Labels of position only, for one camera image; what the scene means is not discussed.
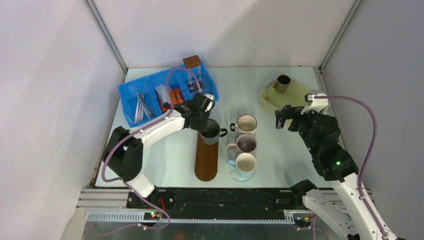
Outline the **dark green mug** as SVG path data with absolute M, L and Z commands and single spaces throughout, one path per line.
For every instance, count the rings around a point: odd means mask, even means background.
M 214 145 L 219 142 L 221 137 L 228 134 L 226 128 L 221 128 L 219 123 L 213 119 L 209 119 L 206 124 L 206 128 L 199 132 L 202 142 L 206 145 Z

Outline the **cream mug with black rim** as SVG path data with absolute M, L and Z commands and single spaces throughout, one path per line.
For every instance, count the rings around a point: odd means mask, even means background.
M 229 129 L 238 135 L 255 135 L 257 126 L 258 121 L 253 115 L 243 114 L 237 119 L 236 123 L 230 124 Z

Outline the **pink mug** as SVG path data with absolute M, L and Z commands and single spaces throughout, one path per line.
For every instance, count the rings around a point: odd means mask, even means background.
M 256 138 L 251 134 L 240 135 L 235 142 L 227 144 L 227 149 L 237 158 L 242 153 L 248 153 L 256 156 L 258 143 Z

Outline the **brown wooden oval tray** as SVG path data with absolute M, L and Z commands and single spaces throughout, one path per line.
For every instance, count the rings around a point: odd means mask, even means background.
M 197 134 L 194 173 L 203 182 L 213 180 L 218 173 L 219 143 L 207 145 L 202 136 Z

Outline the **light blue mug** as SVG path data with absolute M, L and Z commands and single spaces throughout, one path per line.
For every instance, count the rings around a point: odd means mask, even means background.
M 236 169 L 237 173 L 247 175 L 247 173 L 256 170 L 257 160 L 250 153 L 242 153 L 235 160 L 229 159 L 226 164 L 227 167 Z

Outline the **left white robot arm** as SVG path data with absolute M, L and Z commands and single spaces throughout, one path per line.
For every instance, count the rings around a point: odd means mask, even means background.
M 207 128 L 215 97 L 197 92 L 184 103 L 171 104 L 161 116 L 132 129 L 116 127 L 103 152 L 101 178 L 104 182 L 123 182 L 138 195 L 145 208 L 153 208 L 158 202 L 156 186 L 143 173 L 143 153 L 166 136 L 192 129 L 203 132 Z

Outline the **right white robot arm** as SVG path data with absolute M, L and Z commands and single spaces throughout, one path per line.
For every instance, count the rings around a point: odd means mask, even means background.
M 285 105 L 275 111 L 276 128 L 291 120 L 288 130 L 299 133 L 317 173 L 330 183 L 341 199 L 345 211 L 328 203 L 310 180 L 291 187 L 291 204 L 307 207 L 343 240 L 397 240 L 398 236 L 383 221 L 363 184 L 351 155 L 339 145 L 337 119 L 315 110 L 303 113 L 303 107 Z

